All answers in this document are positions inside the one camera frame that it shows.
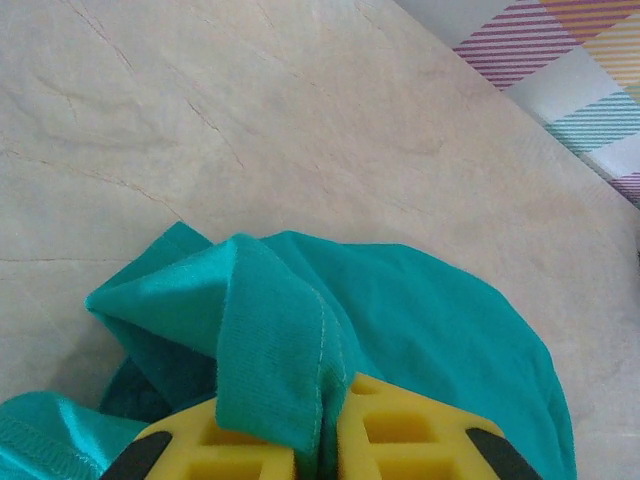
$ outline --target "teal fabric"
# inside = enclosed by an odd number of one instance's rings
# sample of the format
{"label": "teal fabric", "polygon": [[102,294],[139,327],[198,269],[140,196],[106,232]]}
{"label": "teal fabric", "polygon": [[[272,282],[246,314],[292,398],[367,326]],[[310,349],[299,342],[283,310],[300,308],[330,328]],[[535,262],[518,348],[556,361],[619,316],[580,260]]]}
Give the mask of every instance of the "teal fabric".
{"label": "teal fabric", "polygon": [[0,478],[95,480],[145,426],[55,393],[21,395],[0,406]]}
{"label": "teal fabric", "polygon": [[[495,289],[409,247],[294,232],[214,245],[178,223],[86,305],[129,353],[100,407],[107,420],[85,424],[101,448],[111,422],[217,395],[223,427],[293,447],[302,479],[332,478],[337,417],[360,371],[490,418],[543,478],[576,478],[544,344]],[[115,455],[67,444],[98,470]]]}

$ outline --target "stitched hem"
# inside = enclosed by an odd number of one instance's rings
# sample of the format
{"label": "stitched hem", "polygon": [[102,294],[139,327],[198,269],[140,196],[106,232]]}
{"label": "stitched hem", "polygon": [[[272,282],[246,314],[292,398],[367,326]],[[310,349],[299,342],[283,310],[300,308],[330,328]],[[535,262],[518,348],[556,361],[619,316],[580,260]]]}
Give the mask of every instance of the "stitched hem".
{"label": "stitched hem", "polygon": [[94,480],[102,473],[102,468],[90,457],[6,414],[0,414],[0,449],[8,450],[12,456],[24,459],[31,469],[50,474],[56,480]]}

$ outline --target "black plastic part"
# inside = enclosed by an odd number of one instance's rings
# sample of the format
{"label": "black plastic part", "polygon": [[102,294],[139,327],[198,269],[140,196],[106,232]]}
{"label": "black plastic part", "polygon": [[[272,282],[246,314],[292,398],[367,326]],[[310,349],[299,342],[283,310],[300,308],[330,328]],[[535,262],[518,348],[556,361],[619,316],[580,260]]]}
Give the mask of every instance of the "black plastic part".
{"label": "black plastic part", "polygon": [[144,480],[171,442],[169,432],[155,432],[129,444],[100,480]]}
{"label": "black plastic part", "polygon": [[500,480],[542,480],[507,439],[481,428],[470,428],[467,435]]}

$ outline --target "beige marble countertop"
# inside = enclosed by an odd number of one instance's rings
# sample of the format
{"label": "beige marble countertop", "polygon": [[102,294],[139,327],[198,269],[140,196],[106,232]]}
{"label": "beige marble countertop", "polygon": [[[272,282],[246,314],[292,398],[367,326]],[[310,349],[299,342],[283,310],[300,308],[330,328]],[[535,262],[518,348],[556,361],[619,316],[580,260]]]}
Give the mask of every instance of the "beige marble countertop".
{"label": "beige marble countertop", "polygon": [[547,342],[581,478],[640,471],[640,216],[389,0],[0,5],[0,400],[95,403],[83,298],[182,218],[403,242]]}

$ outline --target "yellow plastic object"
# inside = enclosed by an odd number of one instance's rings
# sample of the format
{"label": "yellow plastic object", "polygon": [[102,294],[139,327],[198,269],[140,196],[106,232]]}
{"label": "yellow plastic object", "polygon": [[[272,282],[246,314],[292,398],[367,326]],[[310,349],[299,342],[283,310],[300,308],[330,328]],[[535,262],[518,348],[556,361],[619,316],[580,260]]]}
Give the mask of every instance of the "yellow plastic object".
{"label": "yellow plastic object", "polygon": [[164,418],[138,435],[168,431],[171,442],[145,480],[294,480],[293,450],[215,422],[215,399]]}
{"label": "yellow plastic object", "polygon": [[[294,480],[293,450],[223,430],[215,399],[167,417],[138,438],[173,439],[147,480]],[[358,374],[338,419],[339,480],[498,480],[467,437],[504,437],[491,421]]]}
{"label": "yellow plastic object", "polygon": [[365,375],[338,421],[340,480],[498,480],[466,434],[491,421]]}

